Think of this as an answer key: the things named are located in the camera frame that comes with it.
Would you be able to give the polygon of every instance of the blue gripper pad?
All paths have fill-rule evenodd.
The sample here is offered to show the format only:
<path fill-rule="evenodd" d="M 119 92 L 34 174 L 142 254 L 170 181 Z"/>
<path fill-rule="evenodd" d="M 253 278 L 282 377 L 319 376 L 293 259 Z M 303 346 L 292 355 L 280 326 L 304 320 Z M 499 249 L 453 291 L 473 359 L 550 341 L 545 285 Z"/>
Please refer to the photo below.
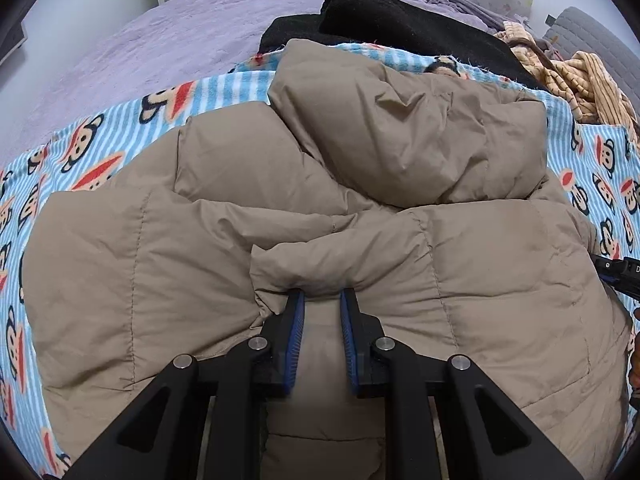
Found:
<path fill-rule="evenodd" d="M 356 347 L 353 341 L 351 318 L 347 307 L 347 298 L 344 291 L 340 293 L 340 321 L 342 322 L 342 340 L 344 342 L 344 355 L 347 359 L 347 376 L 351 382 L 354 393 L 358 390 L 358 369 L 356 365 Z"/>
<path fill-rule="evenodd" d="M 284 387 L 287 395 L 296 383 L 296 371 L 298 370 L 298 358 L 300 357 L 300 345 L 302 344 L 302 329 L 305 326 L 305 295 L 300 292 L 293 316 L 293 323 L 287 340 L 287 353 L 285 354 Z"/>

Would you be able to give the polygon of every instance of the beige down jacket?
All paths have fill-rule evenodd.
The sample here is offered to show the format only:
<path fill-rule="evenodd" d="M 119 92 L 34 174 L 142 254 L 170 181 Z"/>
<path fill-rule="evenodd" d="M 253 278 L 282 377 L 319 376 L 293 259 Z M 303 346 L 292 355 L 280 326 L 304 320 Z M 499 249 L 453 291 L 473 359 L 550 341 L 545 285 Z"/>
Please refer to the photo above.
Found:
<path fill-rule="evenodd" d="M 626 417 L 630 321 L 594 227 L 546 169 L 526 92 L 400 73 L 303 40 L 269 90 L 191 118 L 94 191 L 51 195 L 24 257 L 50 421 L 72 458 L 176 354 L 224 353 L 305 290 L 265 479 L 383 478 L 377 401 L 351 397 L 337 293 L 420 354 L 471 356 L 587 479 Z"/>

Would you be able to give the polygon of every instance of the black cloth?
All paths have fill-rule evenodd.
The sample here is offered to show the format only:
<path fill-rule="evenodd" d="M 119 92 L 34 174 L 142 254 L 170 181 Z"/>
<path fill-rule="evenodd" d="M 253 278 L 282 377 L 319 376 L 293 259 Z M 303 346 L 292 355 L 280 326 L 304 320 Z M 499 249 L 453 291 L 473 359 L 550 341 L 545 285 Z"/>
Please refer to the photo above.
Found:
<path fill-rule="evenodd" d="M 503 41 L 400 0 L 324 0 L 320 14 L 276 18 L 262 35 L 259 52 L 282 48 L 292 38 L 322 44 L 377 43 L 422 56 L 451 55 L 529 88 L 545 90 Z"/>

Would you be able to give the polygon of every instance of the yellow striped cloth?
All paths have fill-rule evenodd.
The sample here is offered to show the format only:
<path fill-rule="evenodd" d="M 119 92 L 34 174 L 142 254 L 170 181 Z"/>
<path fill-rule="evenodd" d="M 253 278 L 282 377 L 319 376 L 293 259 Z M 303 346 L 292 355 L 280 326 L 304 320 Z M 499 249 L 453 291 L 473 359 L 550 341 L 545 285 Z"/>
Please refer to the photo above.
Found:
<path fill-rule="evenodd" d="M 504 22 L 504 31 L 495 36 L 513 45 L 511 51 L 523 67 L 553 95 L 569 103 L 577 122 L 624 126 L 629 141 L 637 145 L 636 112 L 597 54 L 579 50 L 566 61 L 541 60 L 542 52 L 521 23 Z"/>

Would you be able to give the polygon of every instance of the purple bed sheet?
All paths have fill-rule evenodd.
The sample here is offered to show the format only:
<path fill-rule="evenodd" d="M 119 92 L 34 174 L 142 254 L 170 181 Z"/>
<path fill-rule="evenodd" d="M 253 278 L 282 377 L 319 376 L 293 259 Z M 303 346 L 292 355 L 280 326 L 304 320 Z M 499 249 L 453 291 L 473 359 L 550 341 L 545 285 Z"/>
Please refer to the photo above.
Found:
<path fill-rule="evenodd" d="M 7 139 L 0 167 L 86 114 L 205 76 L 256 53 L 278 16 L 318 13 L 323 0 L 171 0 L 96 45 L 45 88 L 22 131 Z M 403 0 L 487 31 L 449 0 Z"/>

